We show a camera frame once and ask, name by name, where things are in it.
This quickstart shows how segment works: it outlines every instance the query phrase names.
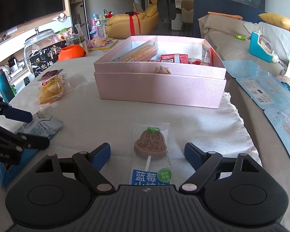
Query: yellow recliner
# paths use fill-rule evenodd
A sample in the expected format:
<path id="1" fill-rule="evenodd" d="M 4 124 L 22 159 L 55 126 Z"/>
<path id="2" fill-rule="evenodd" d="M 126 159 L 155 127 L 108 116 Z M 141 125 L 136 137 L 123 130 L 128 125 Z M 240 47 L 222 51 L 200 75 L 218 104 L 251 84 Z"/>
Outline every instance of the yellow recliner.
<path id="1" fill-rule="evenodd" d="M 133 23 L 135 29 L 135 35 L 149 35 L 155 29 L 159 21 L 158 0 L 151 0 L 152 4 L 144 11 L 139 13 L 138 18 L 140 20 L 141 32 L 139 32 L 138 18 L 133 16 Z M 127 14 L 115 15 L 108 21 L 105 32 L 107 37 L 115 39 L 126 39 L 131 36 L 130 31 L 130 17 Z"/>

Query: brown candy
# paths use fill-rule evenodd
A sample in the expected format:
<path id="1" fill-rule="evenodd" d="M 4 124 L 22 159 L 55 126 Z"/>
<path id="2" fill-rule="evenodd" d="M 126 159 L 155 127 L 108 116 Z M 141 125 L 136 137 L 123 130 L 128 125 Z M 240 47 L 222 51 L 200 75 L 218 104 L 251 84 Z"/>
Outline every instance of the brown candy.
<path id="1" fill-rule="evenodd" d="M 144 131 L 135 142 L 134 151 L 142 158 L 161 159 L 166 156 L 167 147 L 163 134 L 160 132 Z"/>

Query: sofa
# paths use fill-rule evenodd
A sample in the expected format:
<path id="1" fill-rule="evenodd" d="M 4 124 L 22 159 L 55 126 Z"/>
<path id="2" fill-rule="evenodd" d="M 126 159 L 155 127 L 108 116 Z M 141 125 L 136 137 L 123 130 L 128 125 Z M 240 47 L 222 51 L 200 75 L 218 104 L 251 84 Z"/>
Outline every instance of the sofa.
<path id="1" fill-rule="evenodd" d="M 273 49 L 281 60 L 287 62 L 290 54 L 290 32 L 264 23 L 251 23 L 220 15 L 206 15 L 199 18 L 202 38 L 205 38 L 216 50 L 222 60 L 252 60 L 273 76 L 279 75 L 282 66 L 269 63 L 248 52 L 249 40 L 239 40 L 234 35 L 261 32 L 271 41 Z M 288 209 L 281 224 L 290 231 L 290 157 L 275 129 L 268 121 L 264 110 L 250 98 L 244 89 L 226 73 L 225 91 L 231 94 L 231 103 L 236 106 L 244 120 L 251 139 L 259 152 L 263 168 L 286 190 L 289 197 Z"/>
<path id="2" fill-rule="evenodd" d="M 135 35 L 150 35 L 155 29 L 159 21 L 157 8 L 158 0 L 151 0 L 152 4 L 143 12 L 138 13 L 138 17 L 134 15 L 133 23 Z M 140 20 L 141 31 L 138 26 L 138 18 Z M 107 37 L 115 39 L 126 39 L 131 36 L 130 17 L 127 14 L 115 15 L 110 18 L 105 27 Z"/>

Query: water bottle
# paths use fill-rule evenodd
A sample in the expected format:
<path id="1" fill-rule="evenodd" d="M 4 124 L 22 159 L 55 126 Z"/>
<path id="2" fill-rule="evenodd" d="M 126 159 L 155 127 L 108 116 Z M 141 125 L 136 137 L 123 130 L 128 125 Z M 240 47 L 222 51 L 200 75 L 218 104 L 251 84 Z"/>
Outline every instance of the water bottle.
<path id="1" fill-rule="evenodd" d="M 9 103 L 15 97 L 3 69 L 0 69 L 0 93 L 6 103 Z"/>

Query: white stick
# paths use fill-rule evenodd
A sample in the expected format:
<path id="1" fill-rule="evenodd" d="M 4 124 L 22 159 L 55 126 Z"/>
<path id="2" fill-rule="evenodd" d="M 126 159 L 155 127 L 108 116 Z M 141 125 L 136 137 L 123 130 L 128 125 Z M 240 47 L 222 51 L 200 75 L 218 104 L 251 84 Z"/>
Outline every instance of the white stick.
<path id="1" fill-rule="evenodd" d="M 146 167 L 145 167 L 145 171 L 148 171 L 148 169 L 149 169 L 149 164 L 150 164 L 150 160 L 152 159 L 152 157 L 151 156 L 148 156 L 148 158 L 147 158 L 147 162 L 146 162 Z"/>

